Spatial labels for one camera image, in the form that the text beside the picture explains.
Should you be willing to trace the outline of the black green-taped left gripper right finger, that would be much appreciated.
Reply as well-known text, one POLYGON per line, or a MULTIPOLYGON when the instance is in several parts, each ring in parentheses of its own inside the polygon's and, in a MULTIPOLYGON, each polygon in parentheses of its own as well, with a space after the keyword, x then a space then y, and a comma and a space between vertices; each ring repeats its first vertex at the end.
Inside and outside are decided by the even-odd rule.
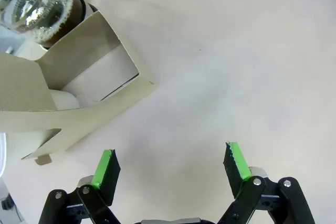
POLYGON ((315 224, 295 178, 271 181, 262 168, 248 166, 237 142, 226 143, 223 164, 234 201, 217 224, 248 224, 256 210, 268 212, 274 224, 315 224))

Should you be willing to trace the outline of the brown cardboard cup carrier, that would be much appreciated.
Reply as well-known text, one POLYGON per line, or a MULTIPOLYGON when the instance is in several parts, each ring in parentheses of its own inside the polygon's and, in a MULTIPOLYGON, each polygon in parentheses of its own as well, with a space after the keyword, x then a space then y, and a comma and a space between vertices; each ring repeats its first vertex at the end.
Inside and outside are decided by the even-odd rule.
POLYGON ((101 12, 38 59, 0 53, 0 161, 65 150, 154 89, 133 46, 101 12))

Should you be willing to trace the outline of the clear pitcher with dark drink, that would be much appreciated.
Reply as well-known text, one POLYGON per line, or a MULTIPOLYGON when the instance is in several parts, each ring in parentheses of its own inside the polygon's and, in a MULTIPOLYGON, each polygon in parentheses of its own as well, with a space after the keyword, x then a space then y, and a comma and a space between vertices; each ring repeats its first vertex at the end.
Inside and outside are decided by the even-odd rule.
POLYGON ((87 12, 84 0, 0 0, 0 25, 50 48, 87 12))

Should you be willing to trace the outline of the black green-taped left gripper left finger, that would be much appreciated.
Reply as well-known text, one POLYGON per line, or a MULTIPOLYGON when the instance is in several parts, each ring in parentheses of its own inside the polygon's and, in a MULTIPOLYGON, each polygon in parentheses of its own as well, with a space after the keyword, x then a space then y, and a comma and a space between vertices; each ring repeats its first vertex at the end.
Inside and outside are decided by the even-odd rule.
POLYGON ((73 192, 52 190, 45 201, 39 224, 121 224, 110 210, 120 174, 115 150, 105 150, 95 174, 82 178, 73 192))

